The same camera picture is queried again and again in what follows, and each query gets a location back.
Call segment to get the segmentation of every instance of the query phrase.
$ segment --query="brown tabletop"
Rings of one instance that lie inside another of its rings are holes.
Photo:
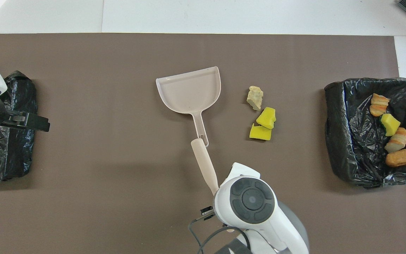
[[[195,253],[187,224],[211,192],[192,117],[164,106],[155,79],[211,66],[221,95],[203,119],[219,183],[233,162],[260,172],[306,226],[311,253],[406,253],[406,186],[347,185],[324,140],[324,86],[399,76],[393,37],[206,34],[0,34],[0,73],[31,78],[51,122],[31,172],[0,183],[0,253]],[[277,110],[267,142],[248,138],[259,115],[250,85]]]

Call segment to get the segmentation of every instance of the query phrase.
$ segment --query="white plastic dustpan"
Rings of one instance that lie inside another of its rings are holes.
[[[209,145],[203,125],[202,111],[212,106],[220,95],[220,74],[217,66],[156,79],[159,95],[171,110],[190,114],[197,137]]]

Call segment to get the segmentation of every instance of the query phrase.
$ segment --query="bread piece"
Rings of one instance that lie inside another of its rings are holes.
[[[395,151],[399,151],[400,149],[404,148],[406,145],[406,129],[399,127],[391,139],[385,146],[385,150],[388,153],[393,153]]]
[[[378,95],[376,93],[372,94],[371,106],[369,110],[374,117],[379,117],[386,112],[388,107],[389,99],[383,95]]]
[[[261,88],[252,85],[249,87],[250,91],[247,95],[247,102],[252,106],[252,108],[256,111],[261,110],[261,104],[263,103],[263,95],[264,93],[261,91]]]
[[[406,149],[386,155],[385,163],[393,168],[406,165]]]

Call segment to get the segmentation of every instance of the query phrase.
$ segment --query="trash bag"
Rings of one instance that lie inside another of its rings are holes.
[[[390,137],[385,136],[380,117],[369,112],[372,94],[383,95],[390,99],[387,113],[406,129],[406,79],[347,79],[324,90],[325,140],[334,174],[364,188],[406,184],[406,165],[385,164]]]
[[[7,91],[0,96],[8,110],[37,114],[34,83],[19,71],[4,79]],[[29,172],[35,131],[0,126],[0,181],[22,177]]]

